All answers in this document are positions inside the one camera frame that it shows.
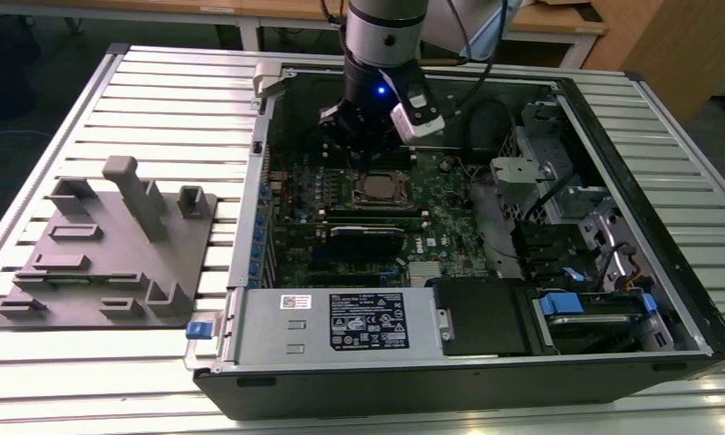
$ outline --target aluminum extrusion table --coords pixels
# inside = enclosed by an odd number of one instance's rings
[[[222,199],[195,300],[197,311],[221,309],[257,113],[251,73],[263,59],[341,64],[330,56],[142,46],[106,55],[0,223],[0,296],[53,213],[43,195],[54,178],[94,177],[95,189],[114,189],[101,165],[127,154],[161,189],[193,181]],[[725,317],[725,181],[647,86],[617,72],[497,72],[574,79]],[[725,434],[725,372],[605,405],[235,422],[197,390],[185,350],[177,330],[0,332],[0,433]]]

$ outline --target wooden table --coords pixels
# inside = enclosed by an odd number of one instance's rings
[[[330,11],[338,10],[338,2],[339,0],[327,0]],[[239,14],[257,20],[255,28],[330,29],[317,0],[241,0]],[[243,32],[242,29],[242,41],[257,42],[257,35],[245,37]],[[606,25],[585,21],[574,7],[533,4],[522,7],[513,17],[505,39],[567,44],[569,49],[559,66],[575,69],[582,65],[597,37],[605,33]],[[259,45],[245,45],[243,49],[257,51]]]
[[[327,0],[330,10],[338,1]],[[253,52],[263,27],[331,29],[317,0],[0,0],[0,14],[235,25],[242,48]],[[518,11],[505,39],[567,44],[559,66],[579,68],[605,33],[606,25],[583,21],[574,8],[534,4]]]

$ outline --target warning label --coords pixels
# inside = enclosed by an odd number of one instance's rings
[[[402,293],[330,295],[330,347],[335,351],[406,349]]]

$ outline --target gray fixture plate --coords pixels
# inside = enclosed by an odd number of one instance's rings
[[[146,285],[134,285],[134,289],[127,289],[113,288],[110,284],[65,284],[54,285],[53,289],[30,291],[13,286],[0,304],[4,301],[26,301],[34,298],[46,309],[27,315],[8,317],[0,315],[0,327],[182,326],[193,311],[193,298],[217,201],[211,194],[206,194],[205,197],[209,204],[209,213],[205,217],[182,219],[175,204],[178,194],[162,194],[165,211],[161,222],[166,228],[167,238],[155,242],[149,242],[122,202],[121,193],[98,192],[94,198],[82,198],[81,203],[87,216],[65,216],[55,212],[31,251],[27,265],[19,271],[35,271],[31,262],[38,256],[85,255],[90,260],[86,270],[65,271],[65,274],[95,276],[142,273],[166,294],[171,291],[174,283],[178,283],[182,294],[174,295],[174,304],[170,304],[170,307],[163,307],[162,313],[167,315],[157,315],[154,311],[161,311],[161,308],[155,310],[146,304]],[[54,228],[93,223],[98,225],[102,233],[98,240],[54,240],[49,236]],[[102,298],[134,298],[139,305],[135,310],[141,315],[122,313],[105,316],[99,312]]]

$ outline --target metal bracket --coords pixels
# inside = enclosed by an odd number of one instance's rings
[[[555,203],[561,208],[561,219],[582,219],[605,197],[609,197],[606,188],[579,186],[565,188],[555,197]]]
[[[439,333],[439,339],[443,342],[449,342],[454,338],[453,331],[450,329],[450,318],[447,310],[435,310],[437,314],[437,332]]]
[[[259,62],[254,65],[251,87],[257,98],[265,98],[278,92],[283,87],[282,79],[281,62]]]
[[[514,204],[526,201],[537,188],[537,183],[551,179],[537,162],[523,157],[497,157],[491,160],[491,174],[498,191]]]
[[[195,313],[190,318],[190,322],[211,322],[213,339],[187,340],[187,347],[185,349],[185,357],[182,358],[182,362],[189,371],[209,367],[211,365],[211,362],[217,356],[217,345],[222,340],[222,315],[222,311],[213,311]]]

